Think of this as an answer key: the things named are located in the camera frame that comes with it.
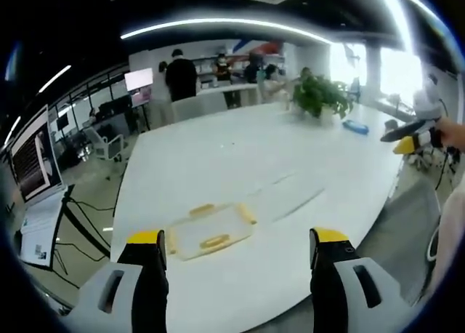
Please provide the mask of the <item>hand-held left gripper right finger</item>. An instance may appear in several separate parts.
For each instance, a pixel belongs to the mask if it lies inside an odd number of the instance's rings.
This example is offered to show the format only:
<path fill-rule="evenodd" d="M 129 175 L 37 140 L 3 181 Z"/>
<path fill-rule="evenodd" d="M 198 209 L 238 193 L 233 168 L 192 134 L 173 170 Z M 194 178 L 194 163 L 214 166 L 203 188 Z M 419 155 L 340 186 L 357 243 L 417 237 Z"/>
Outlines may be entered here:
<path fill-rule="evenodd" d="M 314 332 L 401 332 L 414 307 L 400 284 L 370 257 L 359 257 L 347 236 L 312 228 L 310 291 Z"/>

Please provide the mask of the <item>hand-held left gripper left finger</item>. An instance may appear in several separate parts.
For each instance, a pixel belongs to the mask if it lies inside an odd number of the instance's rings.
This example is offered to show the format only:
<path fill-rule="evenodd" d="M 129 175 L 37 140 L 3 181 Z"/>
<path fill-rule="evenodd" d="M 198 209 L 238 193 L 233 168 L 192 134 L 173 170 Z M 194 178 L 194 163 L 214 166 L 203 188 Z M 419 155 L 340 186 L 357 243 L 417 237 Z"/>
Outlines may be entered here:
<path fill-rule="evenodd" d="M 164 231 L 135 233 L 79 289 L 62 322 L 69 332 L 166 332 L 168 293 Z"/>

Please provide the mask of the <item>person's right hand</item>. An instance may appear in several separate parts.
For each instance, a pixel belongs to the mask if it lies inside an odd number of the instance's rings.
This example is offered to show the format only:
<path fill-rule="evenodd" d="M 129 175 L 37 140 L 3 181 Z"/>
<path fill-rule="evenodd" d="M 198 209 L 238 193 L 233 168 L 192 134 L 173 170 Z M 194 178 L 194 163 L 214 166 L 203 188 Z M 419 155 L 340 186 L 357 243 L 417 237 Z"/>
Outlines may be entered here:
<path fill-rule="evenodd" d="M 441 141 L 443 145 L 454 147 L 464 152 L 465 132 L 463 124 L 458 124 L 449 118 L 441 118 L 437 122 L 436 127 L 441 133 Z"/>

